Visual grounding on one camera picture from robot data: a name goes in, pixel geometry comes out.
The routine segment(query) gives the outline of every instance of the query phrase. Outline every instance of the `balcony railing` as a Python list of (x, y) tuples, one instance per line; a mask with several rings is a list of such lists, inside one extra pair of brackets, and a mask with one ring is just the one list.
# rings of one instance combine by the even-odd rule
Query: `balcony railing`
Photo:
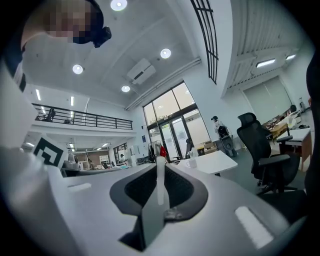
[(74, 126), (132, 130), (132, 121), (98, 114), (85, 113), (55, 106), (33, 103), (38, 115), (36, 121)]
[(195, 10), (196, 16), (201, 27), (206, 57), (208, 62), (209, 78), (217, 84), (218, 71), (218, 46), (216, 26), (214, 22), (214, 11), (211, 9), (209, 0), (190, 0)]

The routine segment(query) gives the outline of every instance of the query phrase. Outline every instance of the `white mug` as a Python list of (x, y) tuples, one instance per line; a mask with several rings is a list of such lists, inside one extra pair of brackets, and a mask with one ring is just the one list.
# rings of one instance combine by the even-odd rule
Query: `white mug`
[(196, 168), (197, 167), (197, 161), (196, 159), (192, 158), (188, 162), (186, 162), (186, 165), (190, 168)]

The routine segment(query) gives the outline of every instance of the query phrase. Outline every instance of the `air conditioner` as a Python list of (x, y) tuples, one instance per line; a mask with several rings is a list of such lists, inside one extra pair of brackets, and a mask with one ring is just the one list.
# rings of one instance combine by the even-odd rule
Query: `air conditioner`
[(145, 58), (140, 60), (137, 65), (133, 67), (127, 74), (127, 76), (132, 79), (134, 85), (141, 85), (149, 77), (156, 73), (156, 69), (151, 65), (149, 61)]

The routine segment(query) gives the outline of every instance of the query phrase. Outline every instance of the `logo sign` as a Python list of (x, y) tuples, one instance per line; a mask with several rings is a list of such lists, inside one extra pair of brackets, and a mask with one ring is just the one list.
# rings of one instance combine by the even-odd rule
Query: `logo sign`
[(44, 135), (41, 135), (38, 143), (32, 149), (32, 153), (45, 165), (55, 166), (59, 169), (68, 159), (68, 150)]

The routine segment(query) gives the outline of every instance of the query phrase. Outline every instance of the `chair armrest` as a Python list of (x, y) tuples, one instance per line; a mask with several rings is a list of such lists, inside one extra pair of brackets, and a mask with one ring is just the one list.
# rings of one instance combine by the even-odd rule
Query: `chair armrest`
[(283, 138), (279, 138), (276, 140), (277, 143), (280, 143), (280, 142), (287, 142), (287, 141), (290, 141), (293, 139), (293, 136), (290, 135), (290, 136), (286, 136), (286, 137), (283, 137)]
[(277, 155), (269, 158), (260, 158), (259, 167), (275, 165), (289, 160), (290, 156), (288, 154)]

